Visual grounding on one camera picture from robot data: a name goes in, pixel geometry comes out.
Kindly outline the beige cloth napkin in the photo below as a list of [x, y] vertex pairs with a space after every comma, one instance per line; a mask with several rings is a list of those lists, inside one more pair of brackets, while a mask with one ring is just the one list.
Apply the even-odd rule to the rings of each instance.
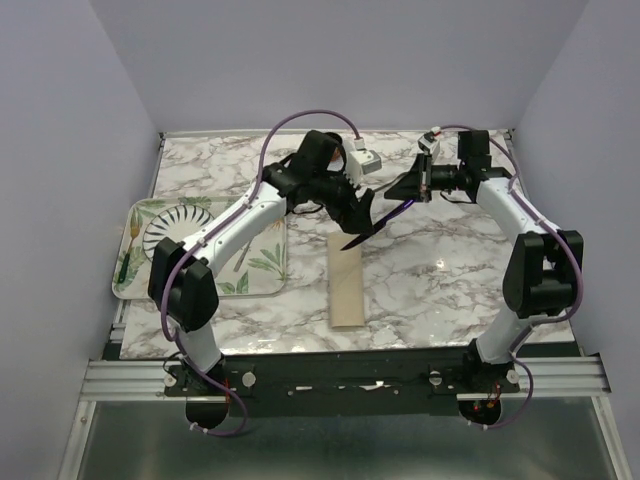
[[364, 279], [361, 249], [342, 248], [354, 236], [342, 232], [327, 238], [329, 322], [332, 329], [359, 328], [365, 324]]

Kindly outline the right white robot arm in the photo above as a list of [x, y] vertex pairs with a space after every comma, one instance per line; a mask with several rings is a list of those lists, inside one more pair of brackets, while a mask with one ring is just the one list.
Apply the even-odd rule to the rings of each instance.
[[411, 168], [384, 194], [405, 206], [435, 192], [461, 191], [498, 224], [512, 245], [502, 281], [504, 304], [488, 329], [466, 349], [454, 379], [466, 391], [490, 391], [506, 380], [514, 357], [535, 327], [560, 323], [582, 299], [584, 240], [549, 222], [516, 189], [517, 177], [495, 166], [495, 141], [485, 130], [459, 128], [456, 165], [437, 165], [442, 131], [423, 134]]

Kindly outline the purple knife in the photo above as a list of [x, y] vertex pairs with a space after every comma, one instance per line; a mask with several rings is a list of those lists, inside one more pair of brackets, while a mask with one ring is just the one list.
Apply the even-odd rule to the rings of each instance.
[[399, 206], [395, 207], [390, 212], [385, 214], [381, 219], [376, 221], [373, 224], [373, 229], [372, 229], [372, 231], [370, 233], [364, 233], [364, 234], [358, 235], [355, 239], [350, 240], [349, 242], [347, 242], [341, 248], [341, 251], [348, 251], [348, 250], [351, 250], [351, 249], [361, 245], [363, 242], [365, 242], [366, 240], [368, 240], [372, 236], [376, 235], [380, 230], [382, 230], [390, 220], [392, 220], [392, 219], [398, 217], [399, 215], [401, 215], [403, 212], [405, 212], [407, 209], [409, 209], [413, 204], [414, 204], [414, 200], [407, 200], [407, 201], [402, 202]]

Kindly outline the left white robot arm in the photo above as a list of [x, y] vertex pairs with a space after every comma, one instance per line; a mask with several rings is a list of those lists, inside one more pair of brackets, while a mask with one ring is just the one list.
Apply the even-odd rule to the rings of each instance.
[[267, 226], [308, 202], [321, 206], [346, 234], [372, 233], [374, 193], [360, 183], [380, 167], [380, 156], [363, 139], [340, 143], [311, 130], [285, 160], [261, 163], [249, 190], [210, 224], [156, 245], [148, 295], [161, 312], [164, 333], [189, 365], [187, 382], [197, 393], [209, 395], [221, 385], [222, 353], [210, 321], [219, 306], [222, 268]]

